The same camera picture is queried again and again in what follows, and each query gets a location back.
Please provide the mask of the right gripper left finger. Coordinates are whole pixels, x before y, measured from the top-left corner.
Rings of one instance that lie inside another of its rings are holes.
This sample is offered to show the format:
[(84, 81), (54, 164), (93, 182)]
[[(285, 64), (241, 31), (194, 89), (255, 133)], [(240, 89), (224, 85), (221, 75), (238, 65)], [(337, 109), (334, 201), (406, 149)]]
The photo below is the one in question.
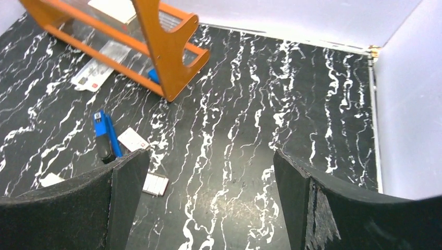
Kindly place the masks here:
[(150, 153), (1, 198), (1, 249), (125, 249)]

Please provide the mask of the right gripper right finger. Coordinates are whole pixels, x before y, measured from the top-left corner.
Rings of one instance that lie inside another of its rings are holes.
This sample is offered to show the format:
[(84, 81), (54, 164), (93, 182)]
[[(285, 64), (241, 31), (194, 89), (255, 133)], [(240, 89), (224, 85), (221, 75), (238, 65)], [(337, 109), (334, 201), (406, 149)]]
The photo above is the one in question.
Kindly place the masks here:
[(441, 249), (441, 197), (410, 200), (273, 158), (291, 249)]

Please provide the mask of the staple box tray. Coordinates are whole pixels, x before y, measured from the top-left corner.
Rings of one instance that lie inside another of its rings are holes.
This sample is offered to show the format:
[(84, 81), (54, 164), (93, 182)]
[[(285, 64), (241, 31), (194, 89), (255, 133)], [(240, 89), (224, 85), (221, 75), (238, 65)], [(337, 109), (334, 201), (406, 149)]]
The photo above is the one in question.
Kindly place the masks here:
[(168, 186), (169, 179), (165, 176), (148, 173), (142, 188), (142, 192), (154, 196), (163, 196)]

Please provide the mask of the red white staple box sleeve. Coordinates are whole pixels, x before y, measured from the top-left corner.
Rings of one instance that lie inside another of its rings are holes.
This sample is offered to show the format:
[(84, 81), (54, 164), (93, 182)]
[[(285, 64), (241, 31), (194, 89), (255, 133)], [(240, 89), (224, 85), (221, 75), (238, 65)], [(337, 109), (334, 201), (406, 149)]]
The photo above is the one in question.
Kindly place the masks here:
[(149, 145), (133, 128), (126, 129), (117, 139), (130, 152), (137, 151), (138, 149), (147, 149)]

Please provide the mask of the blue stapler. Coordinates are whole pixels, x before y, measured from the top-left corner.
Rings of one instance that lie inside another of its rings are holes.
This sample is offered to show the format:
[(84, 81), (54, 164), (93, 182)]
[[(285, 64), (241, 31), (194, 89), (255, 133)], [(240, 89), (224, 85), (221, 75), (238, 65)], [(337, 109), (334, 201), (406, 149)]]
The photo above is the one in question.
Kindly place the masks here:
[(116, 158), (122, 157), (123, 153), (110, 115), (100, 110), (93, 114), (92, 119), (99, 159), (104, 164), (109, 164)]

